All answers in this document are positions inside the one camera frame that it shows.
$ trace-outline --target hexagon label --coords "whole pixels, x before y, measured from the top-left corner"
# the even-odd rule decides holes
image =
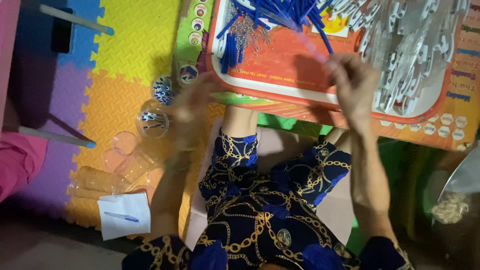
[[[442,124],[450,125],[453,122],[453,115],[451,115],[450,113],[444,113],[440,117],[440,120],[442,121]]]
[[[433,124],[428,123],[423,127],[423,132],[427,135],[432,135],[435,131],[437,131],[437,129]]]
[[[432,118],[430,118],[428,121],[429,122],[435,122],[438,120],[438,114],[436,114],[435,116],[433,116]]]
[[[455,129],[452,133],[452,137],[455,141],[459,141],[465,137],[465,133],[461,129]]]
[[[382,126],[390,126],[392,122],[380,120],[380,124],[382,124]]]
[[[421,124],[413,124],[413,125],[410,125],[408,127],[410,128],[411,131],[417,132],[421,129]]]
[[[394,123],[394,124],[395,124],[395,127],[398,129],[404,129],[407,126],[405,124],[399,124],[399,123]]]
[[[438,129],[438,135],[442,138],[447,138],[450,135],[450,129],[447,126],[441,126]]]
[[[464,128],[468,124],[467,118],[465,116],[458,116],[455,120],[455,124],[459,128]]]

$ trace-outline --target light pink cloth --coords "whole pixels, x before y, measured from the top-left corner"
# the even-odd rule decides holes
[[[42,168],[47,140],[2,132],[0,140],[0,202],[26,186]]]

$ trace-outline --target patterned clothing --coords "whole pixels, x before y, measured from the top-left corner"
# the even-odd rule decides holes
[[[125,269],[410,269],[391,240],[371,238],[355,258],[318,219],[316,206],[350,170],[351,157],[319,137],[312,148],[257,172],[256,135],[220,132],[212,165],[199,183],[208,226],[191,252],[177,236],[142,245]]]

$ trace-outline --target hand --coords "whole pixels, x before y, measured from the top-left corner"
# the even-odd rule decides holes
[[[336,84],[338,103],[348,126],[359,134],[371,130],[373,93],[379,72],[357,54],[334,54],[327,61]]]
[[[204,126],[210,93],[219,91],[223,91],[220,82],[208,72],[186,86],[175,99],[170,115],[173,115],[179,150],[190,150],[195,146],[198,132]]]

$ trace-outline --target white paper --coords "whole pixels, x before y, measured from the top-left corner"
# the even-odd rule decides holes
[[[102,196],[98,200],[103,240],[150,232],[150,208],[146,193]],[[138,222],[113,217],[105,212],[128,215]]]

